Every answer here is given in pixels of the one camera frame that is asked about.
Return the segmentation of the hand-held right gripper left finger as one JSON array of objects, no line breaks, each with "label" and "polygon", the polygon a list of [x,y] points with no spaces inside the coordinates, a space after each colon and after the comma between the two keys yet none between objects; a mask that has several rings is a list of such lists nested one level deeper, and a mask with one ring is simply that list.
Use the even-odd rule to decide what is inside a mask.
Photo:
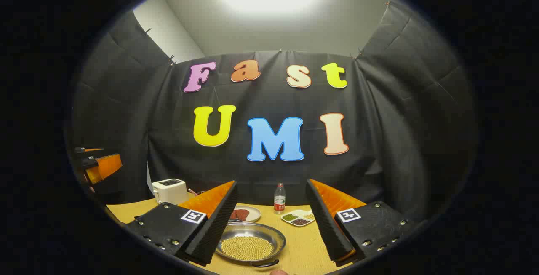
[{"label": "hand-held right gripper left finger", "polygon": [[163,202],[125,227],[160,252],[205,266],[237,204],[236,184],[229,181],[179,205]]}]

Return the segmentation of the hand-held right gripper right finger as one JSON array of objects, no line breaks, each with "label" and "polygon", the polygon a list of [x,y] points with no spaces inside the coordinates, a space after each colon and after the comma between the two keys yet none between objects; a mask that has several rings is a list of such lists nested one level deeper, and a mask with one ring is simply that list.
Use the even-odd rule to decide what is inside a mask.
[{"label": "hand-held right gripper right finger", "polygon": [[383,201],[362,202],[314,179],[306,196],[328,256],[352,263],[386,252],[410,235],[416,222]]}]

